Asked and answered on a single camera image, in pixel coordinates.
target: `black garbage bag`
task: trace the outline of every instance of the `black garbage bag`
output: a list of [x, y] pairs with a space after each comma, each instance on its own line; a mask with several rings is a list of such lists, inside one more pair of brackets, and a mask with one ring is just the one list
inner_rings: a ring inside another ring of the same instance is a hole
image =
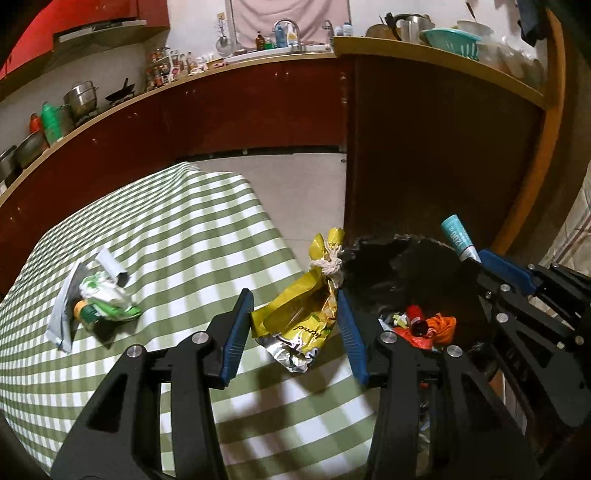
[[415, 235], [359, 239], [341, 256], [349, 295], [366, 313], [380, 317], [416, 304], [426, 318], [438, 313], [457, 320], [453, 343], [478, 353], [492, 328], [476, 289], [477, 268], [453, 249]]

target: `cooking pot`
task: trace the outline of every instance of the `cooking pot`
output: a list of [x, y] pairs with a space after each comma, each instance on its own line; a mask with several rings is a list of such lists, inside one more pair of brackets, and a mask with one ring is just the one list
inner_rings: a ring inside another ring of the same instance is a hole
[[41, 130], [33, 132], [14, 151], [14, 157], [24, 170], [48, 148], [47, 141]]
[[21, 167], [14, 157], [14, 151], [16, 149], [17, 146], [13, 145], [0, 154], [0, 192], [2, 190], [2, 183], [8, 188], [21, 172]]
[[96, 91], [98, 87], [92, 84], [91, 80], [74, 85], [64, 95], [64, 103], [70, 105], [72, 117], [79, 120], [96, 109]]

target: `bowl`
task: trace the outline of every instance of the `bowl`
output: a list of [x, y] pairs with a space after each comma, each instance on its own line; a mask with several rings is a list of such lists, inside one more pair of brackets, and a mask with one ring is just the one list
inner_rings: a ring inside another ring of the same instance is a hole
[[483, 38], [490, 37], [494, 33], [492, 28], [472, 20], [458, 20], [457, 27], [463, 32], [468, 32]]
[[47, 149], [47, 141], [41, 130], [33, 132], [14, 151], [18, 164], [24, 170]]

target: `yellow snack bag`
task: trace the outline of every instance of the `yellow snack bag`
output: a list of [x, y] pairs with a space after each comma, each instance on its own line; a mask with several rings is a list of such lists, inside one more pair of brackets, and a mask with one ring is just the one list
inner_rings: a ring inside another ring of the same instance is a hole
[[310, 245], [310, 271], [251, 314], [252, 336], [291, 372], [307, 370], [335, 325], [343, 236], [332, 228], [325, 244], [318, 233]]

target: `tiled floor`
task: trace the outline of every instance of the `tiled floor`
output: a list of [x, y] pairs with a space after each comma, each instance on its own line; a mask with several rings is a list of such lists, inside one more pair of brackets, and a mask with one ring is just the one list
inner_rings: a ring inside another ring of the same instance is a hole
[[260, 155], [195, 163], [203, 171], [233, 171], [251, 183], [303, 269], [318, 232], [343, 226], [346, 164], [342, 154]]

